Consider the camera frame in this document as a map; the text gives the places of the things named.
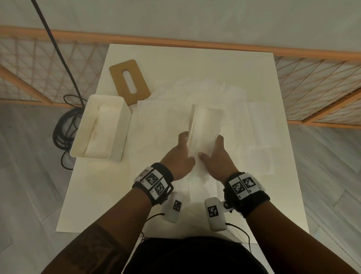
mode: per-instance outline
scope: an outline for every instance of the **white tissue box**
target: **white tissue box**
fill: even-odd
[[[120,161],[130,116],[130,109],[123,97],[91,95],[70,155],[76,158]]]

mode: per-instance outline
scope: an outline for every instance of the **white table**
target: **white table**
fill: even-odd
[[[157,83],[187,77],[213,78],[242,87],[248,100],[269,102],[281,143],[272,150],[275,174],[258,178],[266,188],[272,203],[288,218],[308,232],[290,135],[284,113],[273,54],[246,51],[207,50],[194,48],[153,47],[111,44],[96,93],[117,95],[109,67],[135,59],[152,92]],[[120,163],[77,159],[65,197],[56,231],[82,232],[112,207],[130,189],[129,146],[126,142]],[[144,228],[146,236],[184,237],[212,235],[203,205],[196,205],[192,218],[171,224],[153,218]],[[152,209],[151,215],[159,212]],[[236,212],[227,213],[228,222],[242,227],[256,243],[245,220]],[[230,230],[236,238],[245,240],[241,232]]]

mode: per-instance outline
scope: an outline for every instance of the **wooden floor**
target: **wooden floor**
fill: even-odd
[[[76,237],[55,233],[71,171],[60,166],[52,131],[67,110],[0,104],[3,274],[40,273]],[[289,129],[310,234],[361,273],[361,131]],[[266,264],[257,245],[252,251]]]

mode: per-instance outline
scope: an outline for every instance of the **white wall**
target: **white wall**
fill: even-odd
[[[38,0],[52,29],[361,51],[360,0]],[[42,27],[30,0],[1,0],[0,24]]]

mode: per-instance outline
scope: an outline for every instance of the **black wrist strap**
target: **black wrist strap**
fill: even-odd
[[[251,174],[244,172],[232,174],[223,191],[225,200],[244,218],[260,204],[270,200],[259,182]]]
[[[161,163],[154,163],[147,167],[134,180],[132,188],[140,188],[149,197],[152,205],[162,204],[173,191],[173,175]]]

